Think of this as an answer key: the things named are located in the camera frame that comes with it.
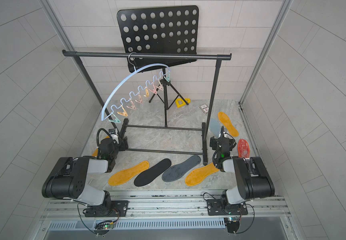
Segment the grey orange-edged insole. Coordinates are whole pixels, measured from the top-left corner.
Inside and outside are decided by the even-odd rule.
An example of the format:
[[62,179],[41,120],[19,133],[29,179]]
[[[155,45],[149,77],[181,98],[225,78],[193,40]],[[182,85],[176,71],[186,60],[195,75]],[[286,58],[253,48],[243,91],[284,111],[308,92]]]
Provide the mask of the grey orange-edged insole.
[[240,139],[237,144],[237,150],[240,158],[250,158],[250,146],[247,140]]

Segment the beige yellow-edged insole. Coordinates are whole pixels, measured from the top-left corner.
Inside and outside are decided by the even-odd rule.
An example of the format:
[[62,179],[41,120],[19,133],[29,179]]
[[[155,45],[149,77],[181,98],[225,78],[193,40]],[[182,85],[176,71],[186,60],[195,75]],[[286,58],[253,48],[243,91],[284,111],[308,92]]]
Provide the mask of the beige yellow-edged insole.
[[232,136],[232,137],[238,137],[239,136],[239,132],[238,130],[234,127],[234,125],[232,124],[229,116],[224,113],[224,112],[219,112],[217,114],[219,121],[226,127],[228,133]]

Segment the yellow insole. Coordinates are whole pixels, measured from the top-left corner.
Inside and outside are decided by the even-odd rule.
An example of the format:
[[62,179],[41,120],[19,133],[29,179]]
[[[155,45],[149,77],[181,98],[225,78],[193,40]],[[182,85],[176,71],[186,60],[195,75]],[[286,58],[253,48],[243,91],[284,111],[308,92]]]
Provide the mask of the yellow insole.
[[119,186],[125,184],[136,175],[148,170],[149,167],[150,163],[148,161],[143,161],[132,168],[121,170],[109,178],[108,184],[110,186]]

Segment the grey yellow-edged insole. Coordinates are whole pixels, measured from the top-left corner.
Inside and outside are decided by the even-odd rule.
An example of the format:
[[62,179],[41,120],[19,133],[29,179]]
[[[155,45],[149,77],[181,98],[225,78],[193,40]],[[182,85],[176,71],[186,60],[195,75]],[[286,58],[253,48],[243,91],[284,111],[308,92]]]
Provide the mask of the grey yellow-edged insole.
[[189,187],[196,186],[202,183],[208,176],[218,171],[219,169],[217,169],[214,164],[194,169],[186,176],[185,184]]

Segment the white black insole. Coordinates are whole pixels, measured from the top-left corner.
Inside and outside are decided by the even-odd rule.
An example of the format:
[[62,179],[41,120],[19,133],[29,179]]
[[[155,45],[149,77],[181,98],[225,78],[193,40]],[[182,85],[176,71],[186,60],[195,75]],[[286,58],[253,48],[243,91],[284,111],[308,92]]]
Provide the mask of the white black insole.
[[153,182],[158,176],[163,174],[167,169],[169,169],[172,165],[172,161],[170,159],[163,159],[150,169],[147,169],[141,172],[135,179],[134,185],[136,187],[143,187],[151,182]]

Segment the grey dark-edged insole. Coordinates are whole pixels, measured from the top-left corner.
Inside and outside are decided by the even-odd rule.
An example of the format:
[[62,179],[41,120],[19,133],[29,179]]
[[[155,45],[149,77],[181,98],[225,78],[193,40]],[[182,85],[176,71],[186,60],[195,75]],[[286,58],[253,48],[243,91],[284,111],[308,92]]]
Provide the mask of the grey dark-edged insole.
[[162,175],[164,182],[174,182],[182,178],[189,170],[200,164],[201,157],[193,155],[184,162],[174,165],[166,170]]

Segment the light blue clip hanger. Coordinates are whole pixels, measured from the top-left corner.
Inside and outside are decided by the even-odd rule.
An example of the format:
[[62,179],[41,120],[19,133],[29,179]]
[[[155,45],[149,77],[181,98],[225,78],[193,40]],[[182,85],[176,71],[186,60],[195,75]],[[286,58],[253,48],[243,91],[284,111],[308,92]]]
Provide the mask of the light blue clip hanger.
[[[137,109],[136,104],[142,104],[145,99],[164,91],[163,82],[169,83],[164,79],[164,74],[171,73],[171,68],[167,64],[152,63],[145,66],[137,66],[136,53],[128,54],[127,59],[128,63],[131,64],[132,72],[119,82],[109,94],[102,107],[101,121],[108,120],[108,116],[111,115],[115,115],[119,119],[123,117],[118,114],[118,112],[122,111],[121,106],[124,107],[127,113],[128,110],[135,111]],[[154,75],[147,74],[143,82],[137,81],[134,84],[131,82],[131,79],[136,78],[137,75],[142,75],[149,70],[156,72],[157,69],[160,69],[159,73]]]

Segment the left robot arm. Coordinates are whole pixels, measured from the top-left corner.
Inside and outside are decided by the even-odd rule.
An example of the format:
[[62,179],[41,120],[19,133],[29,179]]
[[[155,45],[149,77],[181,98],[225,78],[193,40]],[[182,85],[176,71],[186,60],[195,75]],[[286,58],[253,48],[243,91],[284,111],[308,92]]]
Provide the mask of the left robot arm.
[[88,174],[110,173],[118,153],[129,148],[128,138],[117,129],[100,128],[96,135],[97,156],[61,157],[42,186],[42,196],[50,199],[67,199],[87,208],[85,217],[120,216],[112,203],[110,193],[86,183]]

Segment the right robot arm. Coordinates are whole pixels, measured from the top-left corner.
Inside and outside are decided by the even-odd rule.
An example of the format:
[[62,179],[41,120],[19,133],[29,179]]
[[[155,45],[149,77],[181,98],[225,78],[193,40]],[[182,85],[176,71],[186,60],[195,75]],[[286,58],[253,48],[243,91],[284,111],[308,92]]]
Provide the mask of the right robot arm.
[[234,173],[236,178],[237,185],[224,190],[221,195],[221,207],[227,214],[251,199],[275,195],[274,184],[262,159],[233,157],[230,151],[235,145],[236,141],[227,137],[210,139],[210,147],[215,151],[212,157],[214,166],[221,172]]

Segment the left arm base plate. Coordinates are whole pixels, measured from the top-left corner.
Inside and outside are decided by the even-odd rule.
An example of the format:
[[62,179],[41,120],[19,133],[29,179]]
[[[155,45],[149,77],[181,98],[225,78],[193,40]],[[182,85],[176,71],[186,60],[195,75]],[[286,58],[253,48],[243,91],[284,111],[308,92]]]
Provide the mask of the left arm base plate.
[[90,206],[83,210],[85,217],[125,217],[128,210],[129,201],[111,201],[111,204],[103,203],[100,206]]

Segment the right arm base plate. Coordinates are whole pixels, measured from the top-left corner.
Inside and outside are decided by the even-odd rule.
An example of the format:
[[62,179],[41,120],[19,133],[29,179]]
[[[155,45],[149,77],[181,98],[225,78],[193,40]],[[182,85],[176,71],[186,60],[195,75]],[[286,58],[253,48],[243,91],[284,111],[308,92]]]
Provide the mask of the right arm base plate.
[[246,205],[236,204],[230,205],[222,200],[208,199],[207,211],[209,216],[244,216],[248,215]]

